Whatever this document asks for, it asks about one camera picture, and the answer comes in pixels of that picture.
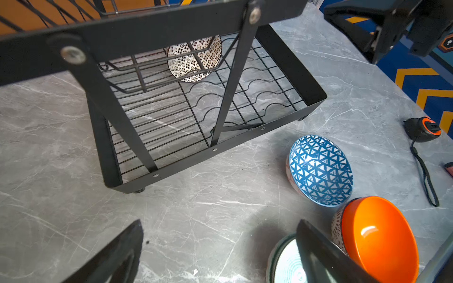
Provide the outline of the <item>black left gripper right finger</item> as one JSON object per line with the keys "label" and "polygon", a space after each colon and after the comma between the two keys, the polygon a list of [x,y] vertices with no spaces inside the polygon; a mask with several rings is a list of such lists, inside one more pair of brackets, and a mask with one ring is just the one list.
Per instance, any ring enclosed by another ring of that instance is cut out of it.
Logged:
{"label": "black left gripper right finger", "polygon": [[309,283],[377,282],[307,220],[299,222],[296,242]]}

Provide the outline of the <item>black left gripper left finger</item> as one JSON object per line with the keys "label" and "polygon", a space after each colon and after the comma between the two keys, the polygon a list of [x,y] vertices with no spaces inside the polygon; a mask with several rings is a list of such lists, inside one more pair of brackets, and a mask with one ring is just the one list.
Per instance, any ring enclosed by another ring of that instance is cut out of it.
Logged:
{"label": "black left gripper left finger", "polygon": [[131,223],[66,283],[132,283],[138,273],[143,244],[140,220]]}

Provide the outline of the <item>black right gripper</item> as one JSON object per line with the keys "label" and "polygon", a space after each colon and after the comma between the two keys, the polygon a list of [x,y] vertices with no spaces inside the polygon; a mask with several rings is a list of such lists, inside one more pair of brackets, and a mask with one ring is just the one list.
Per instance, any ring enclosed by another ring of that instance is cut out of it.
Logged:
{"label": "black right gripper", "polygon": [[453,29],[453,2],[341,1],[325,6],[324,19],[377,64],[403,36],[410,53],[427,56]]}

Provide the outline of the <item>green spiral bowl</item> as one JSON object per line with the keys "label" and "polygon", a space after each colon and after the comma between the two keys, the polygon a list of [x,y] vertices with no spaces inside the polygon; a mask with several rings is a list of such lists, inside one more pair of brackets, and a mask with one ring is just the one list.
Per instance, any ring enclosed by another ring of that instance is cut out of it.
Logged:
{"label": "green spiral bowl", "polygon": [[307,283],[307,275],[298,251],[296,234],[290,234],[274,246],[268,258],[267,283]]}

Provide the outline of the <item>blue triangle patterned bowl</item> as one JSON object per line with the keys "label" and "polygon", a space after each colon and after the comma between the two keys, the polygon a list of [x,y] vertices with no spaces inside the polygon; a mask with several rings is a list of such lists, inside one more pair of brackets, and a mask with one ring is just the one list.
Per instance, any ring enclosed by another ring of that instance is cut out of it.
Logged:
{"label": "blue triangle patterned bowl", "polygon": [[325,137],[306,135],[297,139],[285,159],[285,171],[295,191],[320,206],[341,206],[352,195],[349,161]]}

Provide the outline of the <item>brown patterned bowl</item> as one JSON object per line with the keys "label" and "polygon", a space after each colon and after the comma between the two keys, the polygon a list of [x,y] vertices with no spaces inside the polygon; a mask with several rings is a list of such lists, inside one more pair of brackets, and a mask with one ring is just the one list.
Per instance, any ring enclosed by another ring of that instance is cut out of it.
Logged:
{"label": "brown patterned bowl", "polygon": [[219,35],[170,46],[166,49],[168,68],[176,79],[194,83],[209,76],[219,65],[222,42]]}

